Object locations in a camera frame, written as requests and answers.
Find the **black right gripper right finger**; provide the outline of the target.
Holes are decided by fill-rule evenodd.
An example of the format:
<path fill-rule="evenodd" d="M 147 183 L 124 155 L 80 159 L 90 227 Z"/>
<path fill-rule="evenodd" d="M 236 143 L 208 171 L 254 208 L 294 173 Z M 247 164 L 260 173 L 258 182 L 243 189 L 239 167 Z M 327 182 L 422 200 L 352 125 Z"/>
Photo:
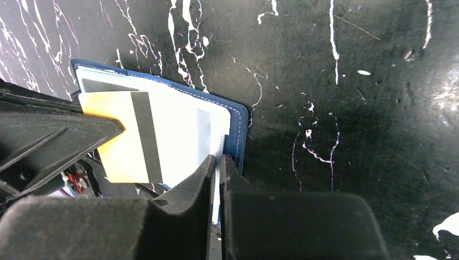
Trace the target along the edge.
<path fill-rule="evenodd" d="M 223 259 L 389 259 L 373 211 L 348 193 L 258 191 L 221 158 Z"/>

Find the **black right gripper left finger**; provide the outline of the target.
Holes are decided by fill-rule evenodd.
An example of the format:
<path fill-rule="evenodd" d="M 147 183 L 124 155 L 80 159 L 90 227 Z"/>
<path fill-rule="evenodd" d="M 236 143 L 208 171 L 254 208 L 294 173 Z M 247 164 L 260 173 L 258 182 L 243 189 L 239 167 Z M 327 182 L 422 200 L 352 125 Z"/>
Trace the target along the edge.
<path fill-rule="evenodd" d="M 1 259 L 207 259 L 214 168 L 152 200 L 24 198 L 1 219 Z"/>

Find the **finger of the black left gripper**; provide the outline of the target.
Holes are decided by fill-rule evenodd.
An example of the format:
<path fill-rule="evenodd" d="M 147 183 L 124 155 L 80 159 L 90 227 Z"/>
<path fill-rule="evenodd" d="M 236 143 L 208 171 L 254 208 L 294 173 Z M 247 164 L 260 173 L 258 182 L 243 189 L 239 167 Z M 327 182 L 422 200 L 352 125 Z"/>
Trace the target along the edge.
<path fill-rule="evenodd" d="M 124 131 L 78 103 L 1 81 L 1 198 L 16 199 Z"/>

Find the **gold credit card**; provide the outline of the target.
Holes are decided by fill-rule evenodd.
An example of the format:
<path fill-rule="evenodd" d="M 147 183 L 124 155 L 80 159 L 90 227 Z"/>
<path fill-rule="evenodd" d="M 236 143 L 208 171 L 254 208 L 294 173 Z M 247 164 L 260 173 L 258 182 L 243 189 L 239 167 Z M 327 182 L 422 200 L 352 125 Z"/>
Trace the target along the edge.
<path fill-rule="evenodd" d="M 163 182 L 147 92 L 81 93 L 78 99 L 84 114 L 115 119 L 124 129 L 97 149 L 111 183 Z"/>

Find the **blue leather card holder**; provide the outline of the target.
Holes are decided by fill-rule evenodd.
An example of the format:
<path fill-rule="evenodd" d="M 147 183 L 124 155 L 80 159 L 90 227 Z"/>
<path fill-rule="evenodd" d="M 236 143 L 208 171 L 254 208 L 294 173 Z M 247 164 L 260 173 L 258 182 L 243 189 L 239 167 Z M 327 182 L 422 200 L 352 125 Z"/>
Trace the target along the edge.
<path fill-rule="evenodd" d="M 244 106 L 147 73 L 80 59 L 71 65 L 83 112 L 124 128 L 98 148 L 109 182 L 174 187 L 208 155 L 243 158 Z"/>

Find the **white VIP card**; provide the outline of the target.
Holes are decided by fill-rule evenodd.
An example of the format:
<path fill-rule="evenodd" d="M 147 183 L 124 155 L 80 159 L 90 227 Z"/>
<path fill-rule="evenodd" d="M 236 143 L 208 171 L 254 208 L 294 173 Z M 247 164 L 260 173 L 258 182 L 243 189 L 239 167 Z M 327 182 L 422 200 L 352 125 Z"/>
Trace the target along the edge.
<path fill-rule="evenodd" d="M 196 110 L 197 148 L 196 161 L 201 163 L 209 154 L 220 159 L 223 154 L 225 137 L 230 132 L 231 116 L 226 108 L 208 112 Z"/>

